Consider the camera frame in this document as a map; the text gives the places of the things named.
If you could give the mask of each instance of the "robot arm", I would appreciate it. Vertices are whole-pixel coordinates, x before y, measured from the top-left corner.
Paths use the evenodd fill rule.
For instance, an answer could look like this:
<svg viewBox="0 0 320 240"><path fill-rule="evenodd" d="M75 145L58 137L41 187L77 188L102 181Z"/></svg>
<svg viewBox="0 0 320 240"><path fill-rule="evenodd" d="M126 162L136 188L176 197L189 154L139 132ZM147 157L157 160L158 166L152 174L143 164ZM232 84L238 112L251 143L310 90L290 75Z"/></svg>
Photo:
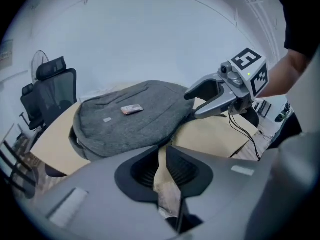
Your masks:
<svg viewBox="0 0 320 240"><path fill-rule="evenodd" d="M195 112L204 119L229 111L240 114L269 82L266 58L246 48L221 64L217 73L198 80L185 93L186 100L199 98L206 103Z"/></svg>

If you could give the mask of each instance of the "person's arm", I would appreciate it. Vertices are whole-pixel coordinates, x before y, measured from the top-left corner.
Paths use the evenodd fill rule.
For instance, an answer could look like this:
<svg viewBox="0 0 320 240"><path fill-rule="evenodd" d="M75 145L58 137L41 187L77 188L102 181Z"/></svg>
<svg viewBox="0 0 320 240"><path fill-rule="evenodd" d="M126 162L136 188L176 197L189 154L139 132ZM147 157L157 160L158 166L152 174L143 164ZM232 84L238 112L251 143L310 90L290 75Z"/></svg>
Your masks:
<svg viewBox="0 0 320 240"><path fill-rule="evenodd" d="M286 94L307 68L309 59L300 52L289 49L269 72L269 83L258 95L265 98Z"/></svg>

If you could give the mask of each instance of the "chair headrest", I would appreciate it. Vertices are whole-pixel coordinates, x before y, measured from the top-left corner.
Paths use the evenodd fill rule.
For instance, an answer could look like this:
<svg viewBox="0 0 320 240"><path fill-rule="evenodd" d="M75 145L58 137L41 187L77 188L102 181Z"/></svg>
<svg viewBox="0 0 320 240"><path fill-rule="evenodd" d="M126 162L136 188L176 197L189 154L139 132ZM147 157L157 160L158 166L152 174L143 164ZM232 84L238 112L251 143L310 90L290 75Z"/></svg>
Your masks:
<svg viewBox="0 0 320 240"><path fill-rule="evenodd" d="M67 69L67 65L64 57L56 58L52 61L44 63L36 70L36 79L44 81L45 79L51 78L58 75Z"/></svg>
<svg viewBox="0 0 320 240"><path fill-rule="evenodd" d="M32 93L34 90L34 85L32 83L22 88L22 96L26 96L29 93Z"/></svg>

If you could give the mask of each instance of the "mesh chair back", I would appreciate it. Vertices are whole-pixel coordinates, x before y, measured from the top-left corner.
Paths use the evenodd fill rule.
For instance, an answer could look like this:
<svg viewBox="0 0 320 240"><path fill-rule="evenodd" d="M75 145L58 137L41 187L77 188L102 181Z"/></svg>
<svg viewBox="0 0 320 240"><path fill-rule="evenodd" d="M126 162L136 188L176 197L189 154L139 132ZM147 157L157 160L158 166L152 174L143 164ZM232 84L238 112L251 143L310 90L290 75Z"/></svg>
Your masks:
<svg viewBox="0 0 320 240"><path fill-rule="evenodd" d="M47 127L77 102L76 84L77 72L73 68L34 84L40 111Z"/></svg>
<svg viewBox="0 0 320 240"><path fill-rule="evenodd" d="M42 116L37 103L36 94L34 92L34 85L32 83L22 89L22 96L20 100L28 114L30 122Z"/></svg>

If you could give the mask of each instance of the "office chair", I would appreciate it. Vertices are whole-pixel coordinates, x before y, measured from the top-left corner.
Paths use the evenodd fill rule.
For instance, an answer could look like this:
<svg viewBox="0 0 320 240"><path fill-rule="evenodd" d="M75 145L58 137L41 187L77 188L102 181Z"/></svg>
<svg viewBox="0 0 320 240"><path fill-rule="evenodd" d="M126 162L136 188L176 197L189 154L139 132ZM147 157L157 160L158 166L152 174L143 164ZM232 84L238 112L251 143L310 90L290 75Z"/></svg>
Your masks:
<svg viewBox="0 0 320 240"><path fill-rule="evenodd" d="M34 85L32 83L22 88L22 96L20 98L30 123L27 122L24 117L24 112L20 114L25 123L29 126L30 131L37 129L38 127L44 127L44 119L42 117L40 108L37 103L36 94L34 92Z"/></svg>
<svg viewBox="0 0 320 240"><path fill-rule="evenodd" d="M60 115L77 102L77 72L67 69L64 57L39 66L36 71L38 81L34 90L44 122L49 127ZM65 174L45 165L50 177L64 177Z"/></svg>

